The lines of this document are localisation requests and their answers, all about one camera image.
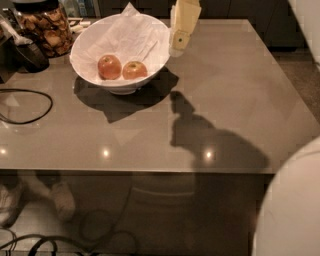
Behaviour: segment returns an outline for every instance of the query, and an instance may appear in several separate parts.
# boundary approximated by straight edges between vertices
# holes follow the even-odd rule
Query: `red apple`
[[[121,70],[121,62],[115,55],[103,55],[98,61],[98,71],[102,79],[117,79],[121,75]]]
[[[146,66],[140,61],[129,61],[122,70],[122,76],[124,79],[135,79],[137,77],[148,76]]]

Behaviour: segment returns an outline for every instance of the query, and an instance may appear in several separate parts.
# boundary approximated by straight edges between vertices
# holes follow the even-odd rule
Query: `dark wall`
[[[120,13],[128,0],[99,0],[102,17]],[[131,0],[140,12],[169,18],[175,0]],[[268,47],[303,47],[304,37],[287,0],[201,0],[202,19],[248,19]]]

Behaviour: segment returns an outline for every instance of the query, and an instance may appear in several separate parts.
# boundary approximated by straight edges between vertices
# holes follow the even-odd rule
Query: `glass jar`
[[[3,32],[3,29],[0,25],[0,40],[4,37],[4,32]]]
[[[58,0],[12,0],[20,27],[49,58],[68,53],[73,44],[67,15]]]

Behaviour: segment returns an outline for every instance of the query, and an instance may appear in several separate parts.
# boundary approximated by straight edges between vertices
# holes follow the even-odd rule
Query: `countertop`
[[[87,83],[68,57],[1,85],[54,101],[34,123],[0,123],[1,169],[276,173],[320,134],[247,20],[200,20],[185,53],[131,95]],[[0,95],[11,118],[47,105],[40,96]]]

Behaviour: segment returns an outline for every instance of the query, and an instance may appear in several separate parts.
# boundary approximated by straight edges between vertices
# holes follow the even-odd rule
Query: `black cable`
[[[130,188],[129,188],[128,194],[127,194],[127,196],[125,198],[125,202],[124,202],[124,204],[122,206],[122,209],[120,211],[118,219],[115,221],[115,223],[113,225],[111,225],[110,230],[108,230],[106,233],[104,233],[103,235],[101,235],[97,239],[88,238],[84,233],[84,228],[83,227],[84,227],[85,222],[86,222],[86,220],[87,220],[87,218],[88,218],[88,216],[90,214],[95,213],[97,211],[100,212],[101,210],[89,212],[88,214],[86,214],[84,216],[84,218],[80,222],[79,234],[80,234],[80,237],[82,239],[84,239],[84,240],[87,240],[87,241],[90,241],[90,242],[96,242],[96,244],[92,247],[91,251],[94,250],[95,248],[97,248],[102,242],[103,243],[109,243],[113,237],[115,237],[117,235],[120,235],[120,234],[127,234],[128,236],[130,236],[134,240],[136,250],[138,250],[139,242],[138,242],[137,238],[134,236],[134,234],[132,234],[129,231],[125,231],[125,230],[118,230],[118,231],[116,230],[116,227],[118,226],[120,221],[123,219],[124,213],[126,212],[126,209],[127,209],[128,205],[129,205],[129,199],[130,199],[131,193],[132,193],[132,186],[130,186]]]
[[[84,247],[82,244],[78,243],[77,241],[63,237],[63,236],[46,236],[41,238],[37,243],[35,243],[34,246],[32,246],[28,256],[35,256],[37,254],[38,249],[40,248],[41,245],[43,245],[46,242],[55,242],[55,241],[61,241],[65,243],[72,244],[73,246],[81,249],[84,252],[90,252],[89,248]]]
[[[0,89],[0,94],[1,93],[8,93],[8,92],[30,92],[30,93],[34,93],[34,94],[39,94],[39,95],[42,95],[42,96],[46,97],[47,99],[49,99],[50,105],[49,105],[48,109],[44,112],[44,114],[42,114],[42,115],[40,115],[40,116],[38,116],[38,117],[36,117],[34,119],[31,119],[31,120],[18,122],[18,121],[14,121],[14,120],[11,120],[11,119],[7,118],[3,114],[0,113],[0,121],[6,122],[6,123],[9,123],[9,124],[18,124],[18,125],[29,124],[29,123],[35,122],[35,121],[39,120],[40,118],[44,117],[52,109],[53,99],[51,98],[50,95],[48,95],[48,94],[46,94],[44,92],[35,91],[35,90],[27,90],[27,89],[17,89],[17,88],[14,88],[14,89]]]
[[[9,232],[9,233],[11,234],[11,236],[12,236],[11,241],[17,238],[16,234],[15,234],[12,230],[10,230],[10,229],[8,229],[8,228],[0,228],[0,229],[1,229],[1,230],[4,230],[4,231],[7,231],[7,232]],[[11,244],[11,247],[9,248],[9,251],[14,250],[16,244],[17,244],[17,243],[12,243],[12,244]]]
[[[56,252],[58,251],[58,247],[56,242],[57,241],[61,241],[61,242],[65,242],[65,243],[69,243],[75,247],[77,247],[78,249],[81,249],[81,251],[85,252],[85,253],[91,253],[90,256],[98,256],[100,253],[97,252],[92,252],[97,246],[99,246],[103,241],[105,241],[105,239],[107,239],[107,243],[109,243],[111,241],[111,239],[117,235],[121,235],[121,234],[125,234],[128,235],[129,237],[131,237],[134,240],[134,243],[136,245],[136,250],[138,250],[139,248],[139,242],[136,239],[136,237],[134,236],[133,233],[129,232],[129,231],[125,231],[125,230],[118,230],[116,231],[116,226],[119,224],[119,222],[122,220],[123,215],[128,207],[128,203],[129,203],[129,198],[131,196],[131,192],[132,192],[132,187],[130,187],[129,192],[125,198],[125,202],[123,204],[123,207],[120,211],[119,217],[118,219],[115,221],[115,223],[111,226],[110,230],[108,232],[106,232],[104,235],[102,235],[97,243],[95,243],[93,246],[90,247],[85,247],[84,245],[80,244],[79,242],[71,239],[71,238],[67,238],[67,237],[63,237],[63,236],[44,236],[44,235],[39,235],[39,234],[30,234],[30,235],[25,235],[25,236],[21,236],[21,237],[16,237],[16,234],[9,230],[6,229],[8,232],[11,233],[12,237],[15,237],[15,239],[11,240],[10,242],[0,246],[0,250],[6,248],[7,246],[10,246],[10,250],[6,251],[6,255],[7,252],[11,253],[11,250],[13,250],[17,244],[18,241],[24,240],[24,239],[29,239],[29,238],[40,238],[40,240],[34,244],[34,246],[31,248],[31,250],[29,251],[28,256],[35,256],[37,254],[38,249],[47,242],[50,242],[52,244],[53,247],[53,251],[52,251],[52,255],[55,256]],[[76,255],[78,256],[84,256],[82,253],[80,252],[75,252]]]
[[[1,245],[0,246],[0,250],[6,248],[9,245],[15,244],[15,243],[17,243],[17,242],[19,242],[21,240],[30,239],[30,238],[41,238],[42,239],[42,238],[45,238],[45,236],[39,235],[39,234],[30,234],[30,235],[20,236],[20,237],[18,237],[16,239],[11,240],[10,242],[8,242],[8,243],[6,243],[4,245]],[[50,241],[50,242],[52,244],[53,251],[57,251],[58,250],[57,244],[54,241]]]

